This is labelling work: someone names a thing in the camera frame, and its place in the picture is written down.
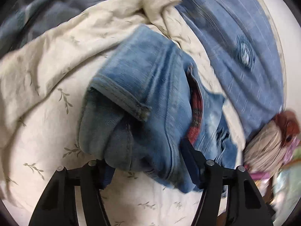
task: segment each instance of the white sheet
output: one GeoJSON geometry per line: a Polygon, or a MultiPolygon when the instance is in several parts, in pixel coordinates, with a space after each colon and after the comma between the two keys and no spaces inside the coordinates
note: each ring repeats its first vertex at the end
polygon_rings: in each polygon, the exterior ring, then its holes
{"type": "MultiPolygon", "coordinates": [[[[72,169],[93,159],[75,146],[83,95],[114,47],[139,24],[172,39],[193,57],[204,86],[223,93],[203,46],[173,7],[179,1],[107,0],[2,59],[0,147],[5,175],[0,179],[11,203],[32,213],[56,167],[72,169]]],[[[240,164],[243,130],[229,101],[223,111],[240,164]]],[[[101,194],[114,226],[190,225],[201,196],[165,188],[143,173],[122,171],[101,194]]]]}

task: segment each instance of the round bolt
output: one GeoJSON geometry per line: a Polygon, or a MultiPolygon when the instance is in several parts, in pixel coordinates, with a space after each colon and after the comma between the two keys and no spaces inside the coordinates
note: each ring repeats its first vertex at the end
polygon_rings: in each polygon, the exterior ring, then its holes
{"type": "Polygon", "coordinates": [[[58,172],[60,172],[60,171],[62,171],[62,170],[64,170],[64,167],[63,167],[63,166],[59,166],[59,167],[57,168],[57,171],[58,171],[58,172]]]}
{"type": "Polygon", "coordinates": [[[239,166],[239,167],[238,167],[238,170],[241,171],[241,172],[244,172],[246,169],[245,169],[245,167],[243,167],[243,166],[239,166]]]}
{"type": "Polygon", "coordinates": [[[213,165],[214,165],[214,161],[213,161],[213,160],[207,160],[207,161],[206,161],[206,164],[207,164],[208,166],[213,166],[213,165]]]}
{"type": "Polygon", "coordinates": [[[89,161],[89,162],[88,162],[88,165],[89,165],[90,167],[94,167],[94,166],[96,165],[96,161],[95,161],[95,160],[89,161]]]}

